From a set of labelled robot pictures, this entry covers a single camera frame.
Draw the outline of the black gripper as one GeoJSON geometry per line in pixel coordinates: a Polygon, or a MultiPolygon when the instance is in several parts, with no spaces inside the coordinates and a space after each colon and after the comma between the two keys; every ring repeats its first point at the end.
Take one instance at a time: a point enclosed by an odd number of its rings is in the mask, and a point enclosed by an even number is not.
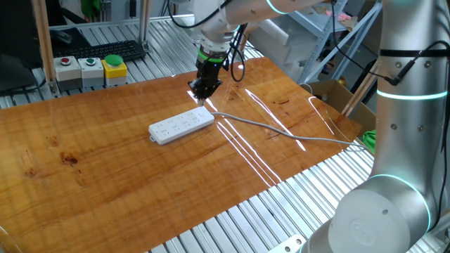
{"type": "Polygon", "coordinates": [[[205,99],[210,98],[222,85],[222,80],[219,79],[222,63],[197,60],[195,66],[198,69],[196,79],[189,81],[188,85],[197,99],[197,104],[204,105],[205,99]]]}

